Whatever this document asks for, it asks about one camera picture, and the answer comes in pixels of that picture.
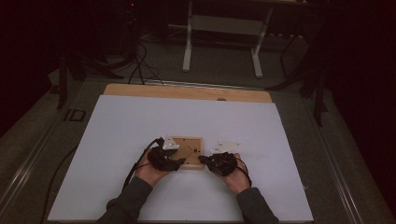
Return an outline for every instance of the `dark background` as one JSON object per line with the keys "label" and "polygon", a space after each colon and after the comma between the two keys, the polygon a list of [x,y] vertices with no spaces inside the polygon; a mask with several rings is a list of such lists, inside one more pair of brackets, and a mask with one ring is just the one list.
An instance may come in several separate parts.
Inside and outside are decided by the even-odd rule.
{"label": "dark background", "polygon": [[[167,23],[185,24],[187,1],[144,2],[140,18],[163,36]],[[58,68],[66,47],[103,57],[92,11],[95,3],[2,1],[0,136],[50,89],[47,75]],[[390,0],[343,1],[342,6],[341,14],[318,34],[325,54],[338,47],[338,53],[328,55],[333,62],[326,86],[396,216],[396,6]],[[286,21],[291,14],[278,15],[269,29],[292,33],[294,26],[280,19]]]}

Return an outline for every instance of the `white desk frame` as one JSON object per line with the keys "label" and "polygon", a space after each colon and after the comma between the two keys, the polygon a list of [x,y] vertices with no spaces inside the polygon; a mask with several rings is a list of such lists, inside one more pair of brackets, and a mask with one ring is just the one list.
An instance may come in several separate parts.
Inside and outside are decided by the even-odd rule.
{"label": "white desk frame", "polygon": [[253,60],[254,73],[256,77],[262,78],[262,67],[260,66],[259,51],[262,47],[262,41],[264,40],[265,32],[271,19],[272,12],[273,8],[270,7],[267,10],[265,21],[240,20],[194,15],[192,13],[192,0],[190,0],[189,17],[187,24],[187,45],[184,52],[183,71],[190,71],[192,30],[206,30],[240,35],[257,35],[259,37],[259,40],[257,41],[256,47],[251,50],[251,58]]}

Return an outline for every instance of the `person's right hand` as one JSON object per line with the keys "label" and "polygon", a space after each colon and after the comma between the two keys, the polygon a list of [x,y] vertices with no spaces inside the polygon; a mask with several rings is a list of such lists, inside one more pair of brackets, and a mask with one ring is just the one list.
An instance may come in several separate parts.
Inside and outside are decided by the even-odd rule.
{"label": "person's right hand", "polygon": [[[246,172],[248,169],[244,165],[244,163],[240,161],[241,157],[239,156],[239,154],[234,153],[233,155],[237,158],[236,160],[237,166]],[[218,176],[220,179],[222,179],[224,183],[227,185],[228,189],[232,191],[235,195],[242,192],[245,189],[250,188],[248,177],[239,169],[235,169],[231,174],[227,176],[222,176],[217,174],[215,175]]]}

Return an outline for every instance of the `person's left hand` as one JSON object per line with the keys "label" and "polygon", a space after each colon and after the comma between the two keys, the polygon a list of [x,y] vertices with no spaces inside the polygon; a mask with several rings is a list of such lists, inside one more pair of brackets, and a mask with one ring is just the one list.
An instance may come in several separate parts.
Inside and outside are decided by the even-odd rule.
{"label": "person's left hand", "polygon": [[150,151],[151,151],[151,148],[146,151],[142,160],[137,165],[137,167],[139,167],[139,166],[141,166],[141,167],[138,168],[136,171],[134,171],[134,176],[137,176],[137,177],[143,179],[144,181],[149,183],[152,187],[155,187],[155,185],[157,185],[157,183],[164,176],[168,175],[170,172],[156,170],[154,167],[152,167],[151,164],[149,164],[148,154]]}

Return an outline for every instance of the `dark long-sleeve shirt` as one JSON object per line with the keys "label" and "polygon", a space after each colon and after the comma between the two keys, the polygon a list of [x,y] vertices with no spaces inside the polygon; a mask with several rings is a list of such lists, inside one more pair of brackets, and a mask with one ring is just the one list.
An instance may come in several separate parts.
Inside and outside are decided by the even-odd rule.
{"label": "dark long-sleeve shirt", "polygon": [[[152,192],[152,186],[139,177],[132,178],[130,184],[116,199],[107,203],[106,212],[97,224],[135,224],[140,208]],[[249,224],[278,223],[267,202],[257,188],[245,189],[236,195],[236,200],[244,219]]]}

